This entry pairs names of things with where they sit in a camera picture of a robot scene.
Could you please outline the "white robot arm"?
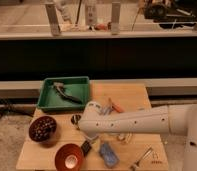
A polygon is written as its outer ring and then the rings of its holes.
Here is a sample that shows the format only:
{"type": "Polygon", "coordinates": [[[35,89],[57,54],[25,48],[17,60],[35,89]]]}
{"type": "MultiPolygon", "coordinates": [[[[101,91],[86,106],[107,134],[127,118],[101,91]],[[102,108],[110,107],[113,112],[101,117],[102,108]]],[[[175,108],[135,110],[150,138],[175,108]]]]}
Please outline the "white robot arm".
{"type": "Polygon", "coordinates": [[[165,105],[101,115],[101,105],[90,101],[78,125],[91,138],[98,133],[169,133],[186,136],[182,171],[197,171],[197,104],[165,105]]]}

